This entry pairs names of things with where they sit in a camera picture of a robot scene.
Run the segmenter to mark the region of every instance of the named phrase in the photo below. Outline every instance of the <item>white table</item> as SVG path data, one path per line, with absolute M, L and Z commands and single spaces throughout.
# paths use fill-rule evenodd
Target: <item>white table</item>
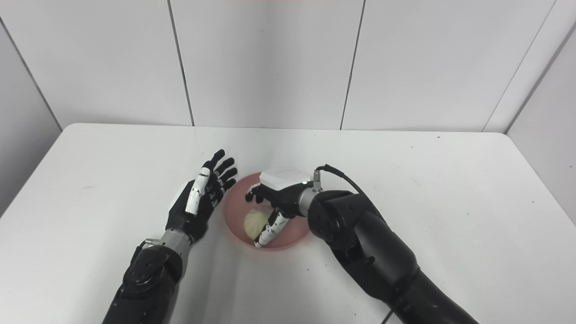
M 175 192 L 219 148 L 240 176 L 342 169 L 480 323 L 576 322 L 576 227 L 505 135 L 76 124 L 0 218 L 0 323 L 101 323 L 134 247 L 160 237 Z M 218 208 L 172 324 L 366 324 L 387 313 L 312 235 L 269 253 L 223 226 Z

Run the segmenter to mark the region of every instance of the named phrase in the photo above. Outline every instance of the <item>robotic hand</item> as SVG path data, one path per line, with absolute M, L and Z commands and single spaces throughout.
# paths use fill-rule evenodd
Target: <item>robotic hand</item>
M 321 188 L 320 171 L 353 186 Z M 412 250 L 388 227 L 366 194 L 342 171 L 326 164 L 310 176 L 293 169 L 264 171 L 246 200 L 270 201 L 274 212 L 255 246 L 268 243 L 289 219 L 307 217 L 314 235 L 330 246 L 338 262 L 371 297 L 390 307 L 406 324 L 478 324 L 420 270 Z
M 238 171 L 229 169 L 233 158 L 216 168 L 224 155 L 224 150 L 216 152 L 204 163 L 196 180 L 186 184 L 168 213 L 162 238 L 146 239 L 136 248 L 103 324 L 165 321 L 192 244 L 204 237 L 214 208 L 236 183 L 232 177 Z

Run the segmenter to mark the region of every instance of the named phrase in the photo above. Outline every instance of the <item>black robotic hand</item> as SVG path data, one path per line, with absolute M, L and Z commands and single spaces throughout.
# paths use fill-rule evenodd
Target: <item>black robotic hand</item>
M 103 324 L 166 322 L 191 245 L 204 237 L 214 208 L 236 182 L 233 158 L 216 167 L 224 155 L 224 150 L 216 152 L 196 180 L 186 184 L 168 213 L 162 238 L 147 239 L 136 248 Z M 194 213 L 187 211 L 190 207 Z
M 237 168 L 230 168 L 234 165 L 234 158 L 224 160 L 218 167 L 216 165 L 224 157 L 224 150 L 219 150 L 211 160 L 204 163 L 203 168 L 210 170 L 209 179 L 204 188 L 204 194 L 200 197 L 198 212 L 196 215 L 186 211 L 190 192 L 196 180 L 186 184 L 184 190 L 168 212 L 168 222 L 166 229 L 178 229 L 187 234 L 191 243 L 197 242 L 206 234 L 208 230 L 208 220 L 214 208 L 222 201 L 224 194 L 236 183 L 233 179 L 238 174 Z
M 304 216 L 302 212 L 305 213 L 306 211 L 300 209 L 298 200 L 302 192 L 311 187 L 312 182 L 293 184 L 281 190 L 274 190 L 263 184 L 257 184 L 246 193 L 246 201 L 255 200 L 256 203 L 260 204 L 267 200 L 273 208 L 281 211 L 287 218 Z

